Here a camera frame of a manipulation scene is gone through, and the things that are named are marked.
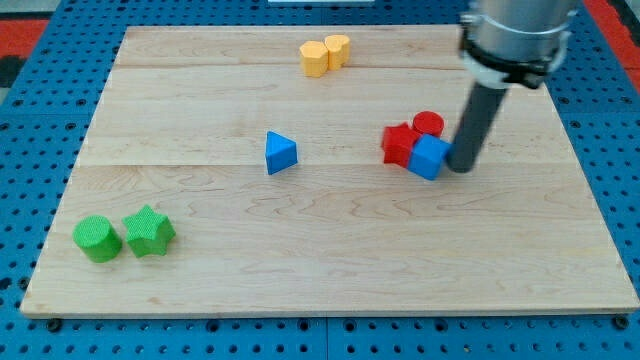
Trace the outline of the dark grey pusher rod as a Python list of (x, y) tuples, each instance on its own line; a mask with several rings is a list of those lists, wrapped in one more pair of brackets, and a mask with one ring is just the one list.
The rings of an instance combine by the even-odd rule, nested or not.
[(456, 173), (470, 172), (491, 130), (508, 90), (473, 84), (446, 158)]

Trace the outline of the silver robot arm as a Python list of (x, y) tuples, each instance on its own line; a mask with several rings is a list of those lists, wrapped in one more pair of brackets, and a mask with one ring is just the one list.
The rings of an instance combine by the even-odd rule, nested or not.
[(447, 165), (470, 172), (509, 88), (537, 89), (566, 58), (577, 0), (476, 0), (460, 15), (459, 56), (474, 83)]

